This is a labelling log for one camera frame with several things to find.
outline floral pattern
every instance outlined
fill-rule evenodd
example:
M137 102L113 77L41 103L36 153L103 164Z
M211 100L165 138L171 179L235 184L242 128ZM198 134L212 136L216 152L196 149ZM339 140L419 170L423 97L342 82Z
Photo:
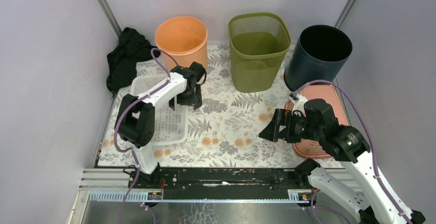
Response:
M269 142L258 137L271 120L276 108L283 108L288 89L283 72L293 48L286 55L272 87L257 93L240 93L233 86L229 46L209 46L207 81L202 86L203 105L189 109L188 139L180 144L154 146L154 156L161 166L191 167L295 167L304 161L291 144ZM137 64L138 76L160 74L155 62ZM113 141L119 104L130 87L119 90L106 135L102 142L98 166L133 164L130 153L116 151ZM118 143L124 147L118 135ZM323 167L341 167L334 159L317 160Z

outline black cloth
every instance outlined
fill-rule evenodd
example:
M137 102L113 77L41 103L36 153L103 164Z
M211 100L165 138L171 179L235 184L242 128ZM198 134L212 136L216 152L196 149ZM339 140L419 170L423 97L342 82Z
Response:
M136 63L152 59L150 50L152 46L138 31L126 27L119 37L118 46L107 55L109 64L109 76L106 86L112 94L116 94L120 88L132 84L136 77ZM155 51L154 56L159 57L160 52Z

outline white plastic tray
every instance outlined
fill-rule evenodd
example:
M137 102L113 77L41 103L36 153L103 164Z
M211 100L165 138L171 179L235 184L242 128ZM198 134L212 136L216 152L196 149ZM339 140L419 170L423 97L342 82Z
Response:
M132 82L130 94L137 96L167 77L166 74L139 76ZM188 138L188 107L176 104L172 110L168 104L156 110L153 145L170 145L184 142Z

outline green trash basket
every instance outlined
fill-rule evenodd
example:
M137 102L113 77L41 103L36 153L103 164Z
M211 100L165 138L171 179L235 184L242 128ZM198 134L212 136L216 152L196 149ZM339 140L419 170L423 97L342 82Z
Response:
M235 88L243 93L271 88L291 43L283 20L269 12L236 16L229 22L229 41Z

